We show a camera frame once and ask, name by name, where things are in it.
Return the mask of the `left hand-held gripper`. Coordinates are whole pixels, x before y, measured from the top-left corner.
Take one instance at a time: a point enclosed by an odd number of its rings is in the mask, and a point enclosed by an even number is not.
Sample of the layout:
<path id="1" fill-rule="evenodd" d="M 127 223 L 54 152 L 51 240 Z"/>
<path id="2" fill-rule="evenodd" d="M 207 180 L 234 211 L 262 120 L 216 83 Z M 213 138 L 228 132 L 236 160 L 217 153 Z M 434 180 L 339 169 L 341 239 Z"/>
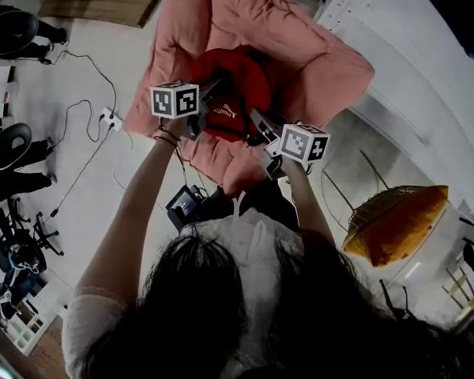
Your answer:
<path id="1" fill-rule="evenodd" d="M 205 117 L 209 111 L 203 101 L 215 96 L 220 82 L 218 78 L 198 86 L 172 81 L 151 87 L 152 115 L 169 120 L 186 118 L 187 130 L 184 136 L 195 141 L 205 128 Z"/>

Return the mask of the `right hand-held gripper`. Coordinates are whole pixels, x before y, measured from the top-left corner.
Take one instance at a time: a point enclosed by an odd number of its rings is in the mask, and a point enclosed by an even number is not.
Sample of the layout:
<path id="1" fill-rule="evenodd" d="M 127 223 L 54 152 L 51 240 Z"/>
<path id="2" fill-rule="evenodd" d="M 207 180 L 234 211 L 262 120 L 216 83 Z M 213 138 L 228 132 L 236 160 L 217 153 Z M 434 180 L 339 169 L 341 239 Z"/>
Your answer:
<path id="1" fill-rule="evenodd" d="M 265 138 L 262 167 L 270 180 L 285 176 L 281 169 L 283 159 L 300 163 L 309 174 L 314 163 L 324 156 L 330 135 L 318 127 L 301 122 L 286 123 L 279 115 L 264 113 L 257 108 L 252 108 L 249 116 Z"/>

